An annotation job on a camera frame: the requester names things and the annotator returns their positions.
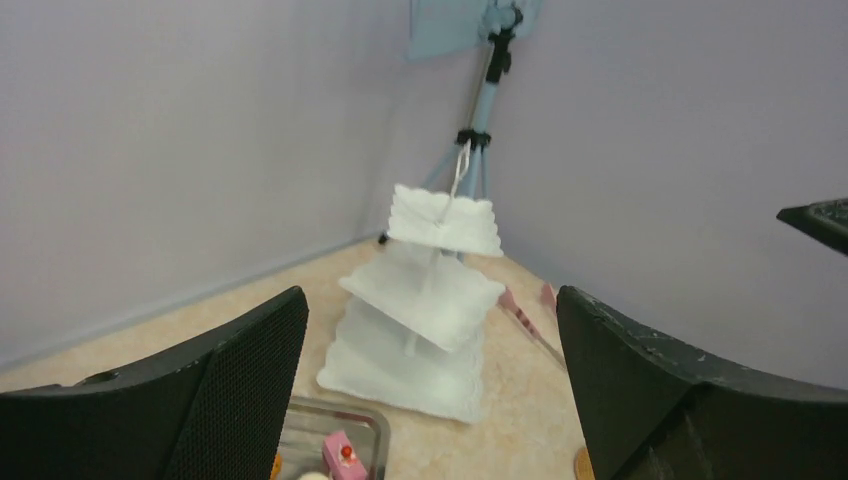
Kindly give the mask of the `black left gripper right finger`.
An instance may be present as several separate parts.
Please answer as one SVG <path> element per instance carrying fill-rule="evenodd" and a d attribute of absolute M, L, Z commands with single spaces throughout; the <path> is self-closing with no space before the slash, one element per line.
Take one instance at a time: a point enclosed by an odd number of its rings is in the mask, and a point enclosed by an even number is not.
<path fill-rule="evenodd" d="M 558 330 L 599 479 L 843 479 L 847 394 L 726 360 L 572 286 Z"/>

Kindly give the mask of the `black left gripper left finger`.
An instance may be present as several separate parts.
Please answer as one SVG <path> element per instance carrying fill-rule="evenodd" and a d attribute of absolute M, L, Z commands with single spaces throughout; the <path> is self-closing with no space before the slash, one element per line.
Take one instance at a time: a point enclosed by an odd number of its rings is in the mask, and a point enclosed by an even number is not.
<path fill-rule="evenodd" d="M 77 384 L 3 393 L 2 477 L 269 478 L 308 316 L 294 286 Z"/>

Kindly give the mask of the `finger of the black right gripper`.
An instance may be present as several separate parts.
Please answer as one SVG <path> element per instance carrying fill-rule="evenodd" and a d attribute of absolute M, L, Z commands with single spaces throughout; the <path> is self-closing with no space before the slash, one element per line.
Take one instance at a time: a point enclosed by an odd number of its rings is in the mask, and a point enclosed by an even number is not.
<path fill-rule="evenodd" d="M 784 208 L 776 218 L 829 249 L 847 254 L 847 198 Z"/>

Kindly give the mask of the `white cream pudding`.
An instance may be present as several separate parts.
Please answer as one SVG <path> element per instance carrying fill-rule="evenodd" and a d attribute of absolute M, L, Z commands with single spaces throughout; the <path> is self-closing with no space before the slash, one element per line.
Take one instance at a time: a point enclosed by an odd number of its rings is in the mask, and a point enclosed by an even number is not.
<path fill-rule="evenodd" d="M 309 471 L 302 473 L 297 480 L 330 480 L 330 477 L 319 471 Z"/>

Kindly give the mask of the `pink cake slice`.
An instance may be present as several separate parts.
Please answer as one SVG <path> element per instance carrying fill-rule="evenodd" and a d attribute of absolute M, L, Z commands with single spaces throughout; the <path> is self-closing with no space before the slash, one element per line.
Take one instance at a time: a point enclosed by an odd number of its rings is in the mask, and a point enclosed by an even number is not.
<path fill-rule="evenodd" d="M 352 442 L 344 430 L 326 436 L 322 444 L 322 457 L 333 480 L 367 480 L 368 470 L 359 459 Z"/>

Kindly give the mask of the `pink-handled metal tongs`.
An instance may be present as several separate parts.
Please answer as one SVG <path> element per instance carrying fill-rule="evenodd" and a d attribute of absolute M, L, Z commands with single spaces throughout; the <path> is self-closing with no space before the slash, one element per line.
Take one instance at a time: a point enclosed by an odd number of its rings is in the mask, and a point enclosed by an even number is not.
<path fill-rule="evenodd" d="M 563 355 L 547 340 L 544 339 L 544 337 L 536 328 L 534 322 L 519 306 L 512 290 L 509 287 L 507 287 L 505 291 L 500 295 L 497 305 L 518 323 L 518 325 L 522 328 L 524 333 L 531 341 L 541 346 L 563 371 L 567 371 L 567 366 Z"/>

